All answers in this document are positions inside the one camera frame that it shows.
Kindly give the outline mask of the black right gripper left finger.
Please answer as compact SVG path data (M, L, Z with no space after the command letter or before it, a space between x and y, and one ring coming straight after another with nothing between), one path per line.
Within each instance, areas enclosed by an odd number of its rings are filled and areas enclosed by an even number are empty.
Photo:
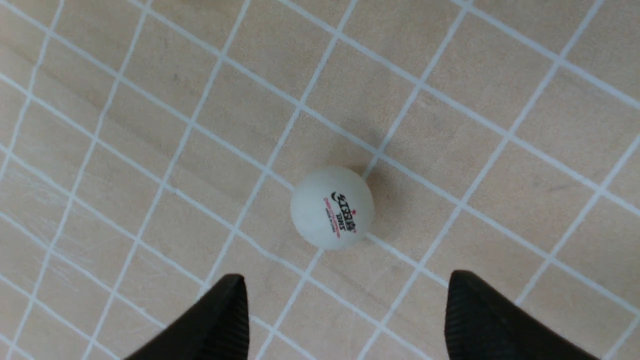
M128 360L247 360L249 297L244 276L229 273Z

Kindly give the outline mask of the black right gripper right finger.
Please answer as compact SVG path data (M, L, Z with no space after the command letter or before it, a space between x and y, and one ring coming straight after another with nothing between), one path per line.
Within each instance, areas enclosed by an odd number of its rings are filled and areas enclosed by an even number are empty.
M451 360L594 360L467 269L450 275L446 351Z

